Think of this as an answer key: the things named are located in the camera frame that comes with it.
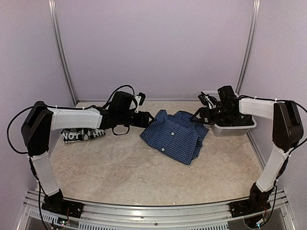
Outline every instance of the basket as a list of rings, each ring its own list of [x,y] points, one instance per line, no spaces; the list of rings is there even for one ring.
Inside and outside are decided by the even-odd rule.
[[[208,94],[212,97],[215,97],[218,101],[220,101],[220,96],[219,93],[217,91],[202,91],[205,94]],[[240,136],[240,135],[244,135],[248,132],[248,130],[250,128],[255,128],[257,126],[257,123],[254,119],[254,117],[252,117],[252,120],[254,122],[254,125],[252,126],[230,126],[230,127],[221,127],[218,126],[217,124],[211,126],[214,132],[214,135],[216,135],[217,137],[224,137],[224,136]]]

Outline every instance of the purple wall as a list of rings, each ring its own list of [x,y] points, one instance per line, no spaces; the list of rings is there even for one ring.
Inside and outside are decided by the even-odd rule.
[[[6,140],[12,117],[37,100],[71,105],[61,69],[48,1],[0,1],[0,229],[13,228],[28,189],[35,187],[27,156],[13,152]],[[10,135],[14,146],[26,150],[20,133],[25,116]],[[58,133],[51,135],[50,145]]]
[[[79,100],[128,83],[149,99],[197,99],[236,85],[253,0],[57,1]]]
[[[262,1],[255,43],[242,94],[291,99],[307,108],[307,2]],[[307,115],[300,111],[307,132]],[[272,149],[272,123],[252,131],[262,155]],[[298,229],[307,229],[307,144],[297,149],[281,177]]]

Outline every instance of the beige carpet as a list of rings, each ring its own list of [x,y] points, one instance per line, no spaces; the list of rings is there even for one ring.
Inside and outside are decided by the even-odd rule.
[[[201,106],[145,101],[140,111],[194,113]],[[64,196],[127,205],[208,203],[248,196],[261,174],[245,135],[215,137],[210,130],[199,157],[186,166],[149,147],[139,137],[142,131],[131,127],[129,134],[114,136],[107,130],[102,138],[71,144],[60,138],[50,161]]]

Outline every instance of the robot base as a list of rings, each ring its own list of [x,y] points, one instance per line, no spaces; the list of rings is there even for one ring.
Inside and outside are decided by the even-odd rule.
[[[258,189],[256,183],[254,183],[252,188],[250,189],[248,199],[231,202],[229,204],[231,216],[235,218],[250,215],[257,212],[262,212],[265,209],[269,210],[271,208],[269,197],[272,191],[273,189],[263,193]]]
[[[42,209],[68,217],[80,218],[83,206],[84,204],[80,202],[64,200],[63,194],[59,190],[56,194],[45,197]]]
[[[249,211],[248,205],[249,205],[249,199],[231,202],[230,203],[231,216],[233,218],[241,217],[241,216],[246,216],[246,215],[250,215],[253,213],[257,213],[257,212],[262,212],[265,210],[265,208],[267,210],[271,208],[270,203],[265,202],[264,206],[258,207],[253,211]]]

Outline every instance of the black cable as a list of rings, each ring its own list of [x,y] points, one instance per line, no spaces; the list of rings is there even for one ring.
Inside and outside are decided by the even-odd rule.
[[[275,186],[275,196],[274,196],[274,202],[273,202],[273,207],[272,207],[272,211],[270,213],[270,216],[269,216],[269,218],[267,218],[267,220],[262,225],[260,225],[260,227],[263,227],[264,225],[266,225],[269,222],[269,220],[270,220],[270,218],[273,214],[274,208],[275,208],[276,195],[277,195],[277,186]]]
[[[38,108],[38,107],[47,107],[47,108],[53,108],[53,109],[70,109],[70,110],[86,110],[86,109],[90,109],[92,107],[94,107],[94,105],[91,105],[89,107],[86,107],[86,108],[71,108],[71,107],[59,107],[59,106],[52,106],[52,105],[32,105],[30,107],[27,107],[25,109],[23,109],[22,111],[20,111],[18,114],[16,114],[13,119],[9,122],[8,124],[8,127],[6,129],[6,138],[8,140],[8,143],[11,147],[12,150],[14,150],[15,152],[17,152],[18,154],[28,154],[28,152],[21,152],[21,151],[18,151],[17,149],[15,149],[15,147],[13,146],[13,144],[11,143],[11,140],[10,140],[10,135],[9,135],[9,131],[10,131],[10,127],[13,123],[13,121],[19,117],[21,114],[23,114],[25,111],[29,110],[29,109],[33,109],[33,108]]]
[[[40,184],[40,181],[38,181],[38,185],[39,185],[39,192],[38,192],[38,210],[39,210],[39,215],[40,215],[40,219],[42,220],[42,223],[45,227],[46,230],[49,230],[44,222],[44,219],[43,219],[43,215],[42,215],[42,210],[41,210],[41,207],[40,207],[40,195],[42,193],[42,185]]]

